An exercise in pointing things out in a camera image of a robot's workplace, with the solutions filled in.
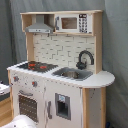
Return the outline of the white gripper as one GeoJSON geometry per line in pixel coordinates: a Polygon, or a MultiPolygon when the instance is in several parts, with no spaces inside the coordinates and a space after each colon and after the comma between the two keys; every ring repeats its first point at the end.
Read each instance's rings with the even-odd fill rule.
{"type": "Polygon", "coordinates": [[[0,84],[0,96],[5,95],[9,92],[10,92],[10,86],[9,85],[0,84]]]}

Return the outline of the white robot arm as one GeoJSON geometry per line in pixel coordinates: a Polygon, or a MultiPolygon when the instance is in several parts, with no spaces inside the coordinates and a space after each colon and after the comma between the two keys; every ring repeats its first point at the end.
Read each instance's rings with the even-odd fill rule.
{"type": "MultiPolygon", "coordinates": [[[[0,96],[10,92],[10,85],[0,83],[0,96]]],[[[36,124],[26,115],[16,116],[10,123],[0,128],[36,128],[36,124]]]]}

